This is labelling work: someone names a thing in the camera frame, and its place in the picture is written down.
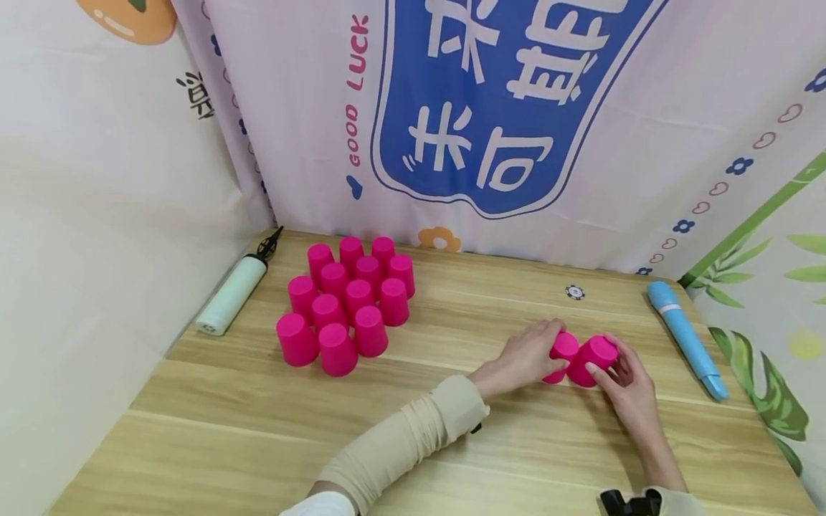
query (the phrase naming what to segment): black sticker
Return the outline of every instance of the black sticker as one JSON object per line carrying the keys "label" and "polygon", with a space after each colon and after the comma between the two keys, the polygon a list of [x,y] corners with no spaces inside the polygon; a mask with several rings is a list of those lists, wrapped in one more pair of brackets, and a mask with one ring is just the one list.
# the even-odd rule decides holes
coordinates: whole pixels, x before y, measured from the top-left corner
{"label": "black sticker", "polygon": [[565,287],[565,293],[573,300],[579,301],[585,298],[585,291],[576,285],[568,285]]}

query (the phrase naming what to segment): person's right hand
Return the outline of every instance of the person's right hand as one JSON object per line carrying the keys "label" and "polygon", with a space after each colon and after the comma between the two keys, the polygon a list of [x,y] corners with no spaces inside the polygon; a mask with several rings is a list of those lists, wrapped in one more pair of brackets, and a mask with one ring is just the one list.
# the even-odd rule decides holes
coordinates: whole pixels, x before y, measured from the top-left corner
{"label": "person's right hand", "polygon": [[608,395],[619,420],[639,447],[662,435],[654,382],[628,344],[611,334],[605,334],[605,338],[617,347],[619,358],[607,372],[592,363],[587,363],[586,369]]}

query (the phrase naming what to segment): orange circle graphic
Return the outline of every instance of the orange circle graphic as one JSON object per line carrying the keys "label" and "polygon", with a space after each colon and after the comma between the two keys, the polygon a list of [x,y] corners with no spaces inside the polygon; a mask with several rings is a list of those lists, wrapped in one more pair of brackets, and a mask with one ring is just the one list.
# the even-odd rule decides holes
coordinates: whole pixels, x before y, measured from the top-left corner
{"label": "orange circle graphic", "polygon": [[138,45],[160,45],[175,32],[171,0],[77,0],[98,25]]}

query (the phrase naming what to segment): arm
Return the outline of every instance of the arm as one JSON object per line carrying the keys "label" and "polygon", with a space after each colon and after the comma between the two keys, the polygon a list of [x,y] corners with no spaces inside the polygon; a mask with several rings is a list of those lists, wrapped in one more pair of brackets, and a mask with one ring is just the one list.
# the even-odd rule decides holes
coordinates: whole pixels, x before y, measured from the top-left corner
{"label": "arm", "polygon": [[643,466],[646,484],[662,496],[661,514],[704,515],[700,502],[688,492],[674,451],[662,429],[653,380],[628,344],[610,334],[605,337],[619,351],[616,364],[609,372],[593,364],[586,367],[628,429]]}
{"label": "arm", "polygon": [[[366,515],[390,484],[476,428],[489,413],[486,401],[490,398],[541,381],[565,367],[564,361],[549,358],[563,328],[556,320],[532,324],[508,340],[496,360],[467,377],[451,376],[369,429],[324,467],[307,499],[282,516]],[[328,504],[328,512],[320,511],[322,503]]]}

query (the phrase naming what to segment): blue banner graphic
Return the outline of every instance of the blue banner graphic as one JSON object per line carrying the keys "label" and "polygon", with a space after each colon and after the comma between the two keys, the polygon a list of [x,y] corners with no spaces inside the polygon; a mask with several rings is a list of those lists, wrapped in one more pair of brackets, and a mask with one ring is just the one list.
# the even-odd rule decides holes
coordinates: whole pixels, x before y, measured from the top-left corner
{"label": "blue banner graphic", "polygon": [[550,206],[666,2],[386,0],[373,171],[487,219]]}

